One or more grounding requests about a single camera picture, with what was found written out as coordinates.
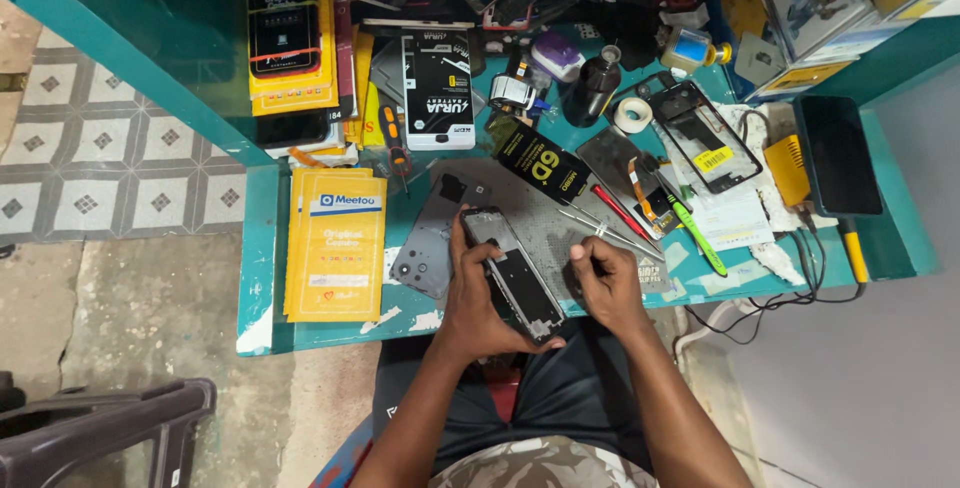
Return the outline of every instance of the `dark shorts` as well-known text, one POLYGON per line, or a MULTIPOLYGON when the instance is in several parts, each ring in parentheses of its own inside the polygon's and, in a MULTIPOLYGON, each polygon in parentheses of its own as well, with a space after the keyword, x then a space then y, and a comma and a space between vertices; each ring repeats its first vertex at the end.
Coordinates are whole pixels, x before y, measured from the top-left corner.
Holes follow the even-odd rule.
MULTIPOLYGON (((510 422, 500 420, 477 363, 463 372, 447 411, 432 475, 495 445, 563 435, 610 451, 653 472, 627 357, 617 338, 591 317, 571 318, 566 347, 530 355, 510 422)), ((383 342, 373 393, 377 441, 414 381, 433 336, 383 342)))

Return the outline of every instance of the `black bottle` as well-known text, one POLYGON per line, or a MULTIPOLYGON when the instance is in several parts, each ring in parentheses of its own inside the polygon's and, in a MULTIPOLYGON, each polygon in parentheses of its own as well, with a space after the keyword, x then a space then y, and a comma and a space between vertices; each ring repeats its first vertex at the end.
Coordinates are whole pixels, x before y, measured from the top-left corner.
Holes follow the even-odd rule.
POLYGON ((620 48, 608 45, 584 62, 563 100, 563 117, 577 128, 594 126, 620 86, 620 48))

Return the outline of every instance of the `camouflage shirt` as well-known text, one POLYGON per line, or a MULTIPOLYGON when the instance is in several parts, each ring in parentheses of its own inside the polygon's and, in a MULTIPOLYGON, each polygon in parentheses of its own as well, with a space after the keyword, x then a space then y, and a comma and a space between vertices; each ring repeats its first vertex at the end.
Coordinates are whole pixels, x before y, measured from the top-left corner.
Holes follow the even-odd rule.
POLYGON ((616 454, 564 436, 536 437, 474 452, 433 477, 428 488, 657 488, 647 471, 616 454))

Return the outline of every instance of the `yellow soldering iron handle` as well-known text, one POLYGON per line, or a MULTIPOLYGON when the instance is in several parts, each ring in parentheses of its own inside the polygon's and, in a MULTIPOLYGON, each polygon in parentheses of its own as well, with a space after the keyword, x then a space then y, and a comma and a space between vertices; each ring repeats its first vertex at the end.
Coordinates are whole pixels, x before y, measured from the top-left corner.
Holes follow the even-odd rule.
POLYGON ((843 234, 843 244, 846 247, 846 257, 853 270, 853 279, 858 284, 867 284, 867 264, 863 261, 863 251, 860 249, 860 236, 857 234, 857 225, 852 218, 840 220, 840 232, 843 234))

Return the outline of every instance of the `concrete floor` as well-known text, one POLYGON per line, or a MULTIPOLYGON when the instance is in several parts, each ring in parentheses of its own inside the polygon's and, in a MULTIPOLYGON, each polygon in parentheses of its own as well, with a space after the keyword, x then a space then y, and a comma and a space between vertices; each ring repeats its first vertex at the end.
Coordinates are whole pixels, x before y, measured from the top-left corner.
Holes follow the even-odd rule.
MULTIPOLYGON (((0 72, 29 71, 40 31, 0 0, 0 72)), ((19 93, 0 93, 0 152, 19 102, 19 93)), ((192 485, 306 488, 369 414, 379 343, 237 357, 240 249, 240 234, 18 245, 0 261, 0 370, 13 371, 30 400, 70 386, 108 391, 210 378, 217 412, 198 428, 192 485)), ((652 315, 669 348, 673 309, 652 315)), ((688 359, 712 373, 691 386, 727 439, 746 446, 738 391, 714 388, 731 384, 724 362, 688 359)), ((145 457, 135 447, 60 486, 144 486, 145 457)))

